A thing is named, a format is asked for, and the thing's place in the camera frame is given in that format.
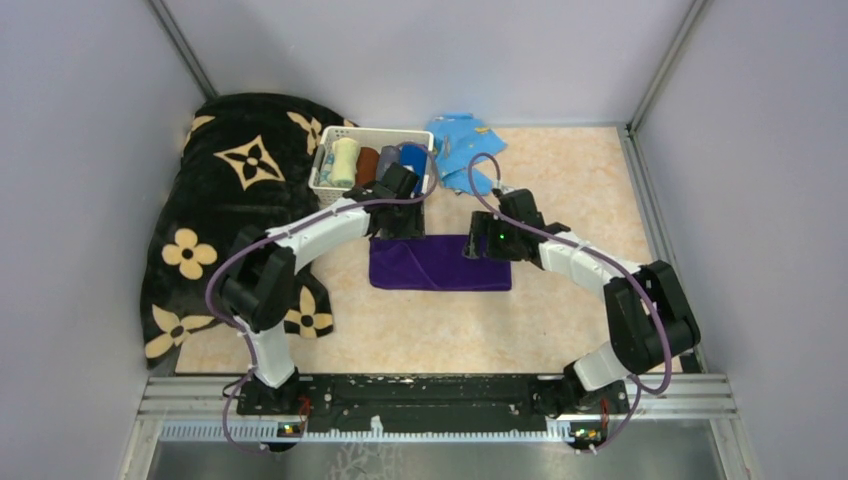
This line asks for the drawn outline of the purple towel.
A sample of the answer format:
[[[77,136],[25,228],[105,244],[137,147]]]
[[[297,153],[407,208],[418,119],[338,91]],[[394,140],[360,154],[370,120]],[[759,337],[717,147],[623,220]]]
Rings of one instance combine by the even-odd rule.
[[[511,264],[463,255],[462,235],[372,239],[368,279],[375,288],[432,292],[504,292],[512,289]]]

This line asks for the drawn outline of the royal blue towel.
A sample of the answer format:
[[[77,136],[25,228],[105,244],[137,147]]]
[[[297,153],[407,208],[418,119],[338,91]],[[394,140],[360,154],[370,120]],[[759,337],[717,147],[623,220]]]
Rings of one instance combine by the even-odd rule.
[[[416,195],[422,192],[427,162],[427,152],[416,144],[407,144],[400,148],[400,165],[411,170],[418,177],[417,184],[413,190],[413,193]]]

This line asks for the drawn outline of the yellow green towel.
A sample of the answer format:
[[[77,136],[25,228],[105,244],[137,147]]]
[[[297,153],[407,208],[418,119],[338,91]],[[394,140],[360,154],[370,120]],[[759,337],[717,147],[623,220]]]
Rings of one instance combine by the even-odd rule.
[[[329,174],[333,187],[350,188],[355,184],[360,144],[352,138],[340,138],[332,143],[331,153],[334,161]]]

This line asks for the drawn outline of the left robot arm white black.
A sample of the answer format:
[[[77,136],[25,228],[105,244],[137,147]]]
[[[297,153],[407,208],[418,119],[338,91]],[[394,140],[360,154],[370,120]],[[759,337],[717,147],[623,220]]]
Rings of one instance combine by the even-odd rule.
[[[300,399],[284,320],[298,297],[292,290],[297,274],[346,242],[403,232],[426,198],[417,191],[422,181],[410,168],[392,165],[381,179],[345,192],[316,213],[282,227],[247,227],[237,235],[229,257],[208,280],[204,300],[245,339],[246,378],[273,412],[288,413]]]

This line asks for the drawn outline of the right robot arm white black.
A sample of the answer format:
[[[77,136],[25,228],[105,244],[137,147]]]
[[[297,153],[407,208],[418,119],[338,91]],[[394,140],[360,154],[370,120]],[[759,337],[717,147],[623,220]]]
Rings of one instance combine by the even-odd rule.
[[[667,367],[700,343],[700,328],[669,263],[618,259],[570,227],[545,222],[527,189],[495,196],[497,207],[471,216],[465,257],[529,262],[566,277],[605,305],[608,341],[564,369],[563,398],[569,408],[588,412],[601,400],[603,388]]]

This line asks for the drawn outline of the brown rolled towel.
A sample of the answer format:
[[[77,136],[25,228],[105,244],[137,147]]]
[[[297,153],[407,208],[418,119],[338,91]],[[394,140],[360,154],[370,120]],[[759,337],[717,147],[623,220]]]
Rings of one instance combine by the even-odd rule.
[[[356,162],[355,185],[364,186],[376,179],[380,153],[370,147],[361,147]]]

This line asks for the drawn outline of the grey rolled towel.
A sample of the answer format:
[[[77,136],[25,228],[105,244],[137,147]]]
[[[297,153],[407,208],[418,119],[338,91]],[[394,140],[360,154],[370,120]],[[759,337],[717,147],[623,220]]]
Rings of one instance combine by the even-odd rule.
[[[393,164],[400,161],[401,151],[396,145],[385,145],[381,148],[375,171],[375,179],[381,180]]]

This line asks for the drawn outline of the white plastic basket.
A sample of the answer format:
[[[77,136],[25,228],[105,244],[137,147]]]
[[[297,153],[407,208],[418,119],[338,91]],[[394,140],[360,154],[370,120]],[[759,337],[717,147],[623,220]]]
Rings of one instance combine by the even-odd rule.
[[[330,186],[322,180],[322,174],[326,171],[324,163],[331,153],[332,143],[340,138],[352,138],[358,141],[361,147],[373,148],[377,152],[386,145],[401,144],[419,144],[429,152],[434,151],[434,135],[428,131],[328,126],[317,141],[308,180],[308,186],[317,195],[321,207],[333,203],[345,192],[345,189]]]

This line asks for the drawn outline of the white blue patterned rolled towel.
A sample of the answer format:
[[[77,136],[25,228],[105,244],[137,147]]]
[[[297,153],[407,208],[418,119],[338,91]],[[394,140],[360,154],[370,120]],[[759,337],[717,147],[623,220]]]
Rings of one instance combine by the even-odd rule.
[[[332,172],[332,167],[334,163],[334,155],[332,153],[328,154],[323,160],[320,170],[318,172],[318,176],[316,179],[316,185],[319,188],[330,188],[332,187],[332,182],[330,180],[330,175]]]

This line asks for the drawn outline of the light blue patterned towel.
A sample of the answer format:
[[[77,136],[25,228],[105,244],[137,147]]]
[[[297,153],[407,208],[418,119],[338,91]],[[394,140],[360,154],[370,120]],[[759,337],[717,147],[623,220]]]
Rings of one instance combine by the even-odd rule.
[[[443,187],[459,193],[473,194],[467,167],[476,155],[494,156],[507,148],[488,125],[470,113],[434,117],[425,130],[434,137],[435,160]]]

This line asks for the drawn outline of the black floral blanket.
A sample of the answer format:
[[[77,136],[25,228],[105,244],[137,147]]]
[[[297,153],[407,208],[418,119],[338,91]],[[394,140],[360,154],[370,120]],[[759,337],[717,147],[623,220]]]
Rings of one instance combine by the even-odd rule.
[[[318,211],[308,182],[319,140],[329,126],[352,124],[328,107],[275,93],[224,95],[195,113],[141,284],[148,369],[219,325],[206,306],[206,285],[243,228],[281,226]]]

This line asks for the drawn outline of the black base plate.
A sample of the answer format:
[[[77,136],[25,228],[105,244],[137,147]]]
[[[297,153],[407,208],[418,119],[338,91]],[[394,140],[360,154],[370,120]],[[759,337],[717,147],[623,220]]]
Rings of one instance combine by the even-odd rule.
[[[240,415],[292,415],[309,433],[540,432],[562,415],[595,422],[630,408],[621,381],[579,397],[539,374],[303,374],[277,391],[250,380],[235,398]]]

